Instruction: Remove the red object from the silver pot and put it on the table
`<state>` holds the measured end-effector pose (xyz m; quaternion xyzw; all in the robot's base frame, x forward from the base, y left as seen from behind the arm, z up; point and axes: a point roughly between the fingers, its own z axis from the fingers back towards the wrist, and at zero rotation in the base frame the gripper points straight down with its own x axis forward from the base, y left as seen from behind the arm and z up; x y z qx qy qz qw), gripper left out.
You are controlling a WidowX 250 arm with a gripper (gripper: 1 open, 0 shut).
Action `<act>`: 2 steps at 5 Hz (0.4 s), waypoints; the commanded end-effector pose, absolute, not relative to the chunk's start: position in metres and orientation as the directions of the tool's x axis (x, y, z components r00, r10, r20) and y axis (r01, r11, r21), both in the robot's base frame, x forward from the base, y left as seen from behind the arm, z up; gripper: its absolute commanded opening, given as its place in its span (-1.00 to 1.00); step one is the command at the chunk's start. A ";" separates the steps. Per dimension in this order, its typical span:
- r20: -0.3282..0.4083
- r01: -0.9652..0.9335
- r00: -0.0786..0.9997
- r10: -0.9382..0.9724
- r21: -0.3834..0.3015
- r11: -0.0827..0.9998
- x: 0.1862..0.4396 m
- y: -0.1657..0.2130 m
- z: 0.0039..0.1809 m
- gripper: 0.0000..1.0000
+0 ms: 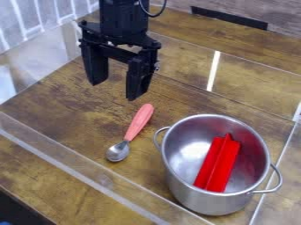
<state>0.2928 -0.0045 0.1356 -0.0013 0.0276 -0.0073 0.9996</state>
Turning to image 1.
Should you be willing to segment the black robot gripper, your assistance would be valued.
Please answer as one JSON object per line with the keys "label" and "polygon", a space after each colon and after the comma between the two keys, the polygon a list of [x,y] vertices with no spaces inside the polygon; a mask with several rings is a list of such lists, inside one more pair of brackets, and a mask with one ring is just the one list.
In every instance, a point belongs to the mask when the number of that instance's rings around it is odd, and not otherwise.
{"label": "black robot gripper", "polygon": [[[141,96],[149,87],[152,74],[156,70],[157,50],[160,43],[148,32],[148,19],[157,13],[149,12],[149,0],[99,0],[100,22],[82,20],[80,48],[82,66],[92,86],[108,78],[108,58],[104,52],[124,57],[128,61],[125,76],[125,98],[132,101]],[[140,52],[129,59],[119,45],[140,47]]]}

